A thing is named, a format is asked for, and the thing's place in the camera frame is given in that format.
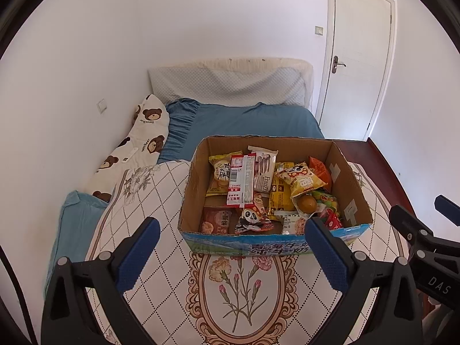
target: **door frame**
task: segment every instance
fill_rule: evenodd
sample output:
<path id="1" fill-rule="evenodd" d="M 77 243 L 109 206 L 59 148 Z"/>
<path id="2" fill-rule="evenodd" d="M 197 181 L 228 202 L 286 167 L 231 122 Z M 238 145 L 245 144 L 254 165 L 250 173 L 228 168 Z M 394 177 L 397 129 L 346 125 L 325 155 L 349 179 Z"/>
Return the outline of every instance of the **door frame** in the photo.
<path id="1" fill-rule="evenodd" d="M 377 103 L 372 113 L 369 126 L 367 127 L 366 133 L 363 136 L 363 140 L 366 140 L 372 132 L 375 125 L 375 121 L 379 114 L 382 106 L 383 98 L 385 97 L 386 88 L 388 85 L 388 79 L 390 75 L 390 69 L 393 63 L 393 52 L 395 46 L 395 32 L 396 32 L 396 4 L 394 0 L 387 0 L 390 3 L 390 40 L 388 43 L 388 53 L 386 56 L 385 71 L 383 73 L 382 84 L 380 85 L 379 95 L 377 97 Z M 321 122 L 321 116 L 323 115 L 324 103 L 326 101 L 327 85 L 329 83 L 329 75 L 332 66 L 332 51 L 334 46 L 334 22 L 335 22 L 335 0 L 327 0 L 327 33 L 326 33 L 326 52 L 324 55 L 324 66 L 323 76 L 321 78 L 321 88 L 319 91 L 318 105 L 315 113 L 315 118 L 318 124 Z"/>

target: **wall switch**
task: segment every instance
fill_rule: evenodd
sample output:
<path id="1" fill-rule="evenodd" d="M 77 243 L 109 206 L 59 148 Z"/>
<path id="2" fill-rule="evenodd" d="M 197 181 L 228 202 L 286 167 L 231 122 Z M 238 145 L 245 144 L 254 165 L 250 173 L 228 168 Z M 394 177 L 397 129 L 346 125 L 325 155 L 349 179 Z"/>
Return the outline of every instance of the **wall switch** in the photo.
<path id="1" fill-rule="evenodd" d="M 323 28 L 319 26 L 315 26 L 315 35 L 323 36 Z"/>
<path id="2" fill-rule="evenodd" d="M 107 109 L 107 102 L 105 102 L 104 98 L 97 103 L 97 109 L 99 110 L 100 114 L 102 114 L 105 109 Z"/>

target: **door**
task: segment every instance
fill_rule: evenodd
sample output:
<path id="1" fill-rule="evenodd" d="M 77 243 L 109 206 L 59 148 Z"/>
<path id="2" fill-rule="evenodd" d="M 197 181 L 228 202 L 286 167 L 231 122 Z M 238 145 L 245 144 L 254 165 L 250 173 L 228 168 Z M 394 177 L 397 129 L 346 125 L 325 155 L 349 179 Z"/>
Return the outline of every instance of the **door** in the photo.
<path id="1" fill-rule="evenodd" d="M 335 0 L 331 67 L 320 118 L 325 138 L 364 138 L 380 100 L 390 27 L 388 0 Z"/>

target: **white pillow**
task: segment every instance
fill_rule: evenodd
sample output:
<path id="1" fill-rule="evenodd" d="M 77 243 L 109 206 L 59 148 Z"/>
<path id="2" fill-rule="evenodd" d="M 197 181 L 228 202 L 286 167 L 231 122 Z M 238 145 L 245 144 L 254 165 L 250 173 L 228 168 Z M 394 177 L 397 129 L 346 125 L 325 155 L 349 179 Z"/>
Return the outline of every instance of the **white pillow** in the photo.
<path id="1" fill-rule="evenodd" d="M 308 108 L 313 66 L 291 58 L 223 58 L 149 69 L 154 93 L 165 103 L 188 97 L 226 106 L 265 104 Z"/>
<path id="2" fill-rule="evenodd" d="M 101 164 L 85 192 L 110 202 L 112 191 L 126 169 L 155 165 L 168 137 L 169 114 L 163 103 L 148 95 L 136 108 L 128 136 Z"/>

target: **white wall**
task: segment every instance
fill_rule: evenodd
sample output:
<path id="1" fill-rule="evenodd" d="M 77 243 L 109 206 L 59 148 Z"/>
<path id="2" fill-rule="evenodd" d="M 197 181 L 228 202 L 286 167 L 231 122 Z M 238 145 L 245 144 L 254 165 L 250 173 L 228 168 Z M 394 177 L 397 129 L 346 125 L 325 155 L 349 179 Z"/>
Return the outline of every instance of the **white wall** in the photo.
<path id="1" fill-rule="evenodd" d="M 460 55 L 419 0 L 398 0 L 393 70 L 371 138 L 399 177 L 418 218 L 435 236 L 460 229 L 434 209 L 444 194 L 460 204 Z"/>
<path id="2" fill-rule="evenodd" d="M 137 0 L 45 0 L 0 61 L 0 243 L 37 336 L 59 208 L 127 134 L 149 93 L 138 18 Z M 0 295 L 25 331 L 0 276 Z"/>
<path id="3" fill-rule="evenodd" d="M 327 0 L 139 0 L 149 66 L 237 56 L 292 57 L 315 71 L 316 110 Z M 314 34 L 315 26 L 324 35 Z"/>

